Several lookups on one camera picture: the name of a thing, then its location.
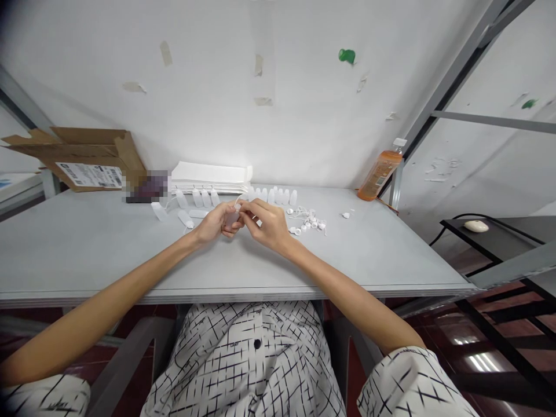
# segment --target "barcode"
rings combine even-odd
[[[121,185],[122,182],[120,181],[120,178],[119,178],[118,173],[116,172],[116,170],[110,168],[110,172],[111,172],[112,175],[114,176],[114,179],[116,180],[116,182],[118,183],[118,185]]]

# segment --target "white paper stack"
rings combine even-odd
[[[249,191],[253,167],[224,167],[180,161],[172,171],[171,192],[176,189],[191,194],[194,188],[214,188],[219,194],[243,194]]]

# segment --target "gray table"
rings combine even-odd
[[[379,202],[347,189],[297,190],[298,204],[315,209],[328,230],[306,232],[301,242],[376,296],[476,291]],[[0,223],[0,306],[76,305],[182,236],[177,208],[162,223],[149,205],[122,198],[66,191]],[[352,216],[344,219],[344,212]],[[319,298],[324,294],[300,270],[242,229],[232,242],[220,237],[182,261],[142,303]]]

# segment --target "wall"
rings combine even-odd
[[[252,164],[259,182],[359,186],[488,4],[25,0],[7,20],[1,62],[53,123],[131,130],[150,169]],[[339,62],[340,48],[356,51],[356,65]],[[257,94],[274,105],[256,106]]]
[[[556,2],[533,3],[502,32],[448,111],[556,123],[555,21]],[[535,106],[522,109],[530,99]],[[440,120],[404,170],[401,216],[431,241],[441,219],[460,213],[532,214],[556,200],[555,152],[555,135]],[[456,168],[447,167],[450,160]],[[435,248],[449,256],[463,246],[446,233]]]
[[[0,138],[14,134],[30,137],[19,122],[0,106]],[[7,144],[0,140],[0,145]],[[39,169],[39,165],[40,162],[36,158],[0,146],[0,173],[35,172]]]

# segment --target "white mouse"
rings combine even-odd
[[[468,222],[465,222],[463,225],[466,229],[469,229],[475,233],[483,233],[488,230],[488,226],[480,220],[470,220]]]

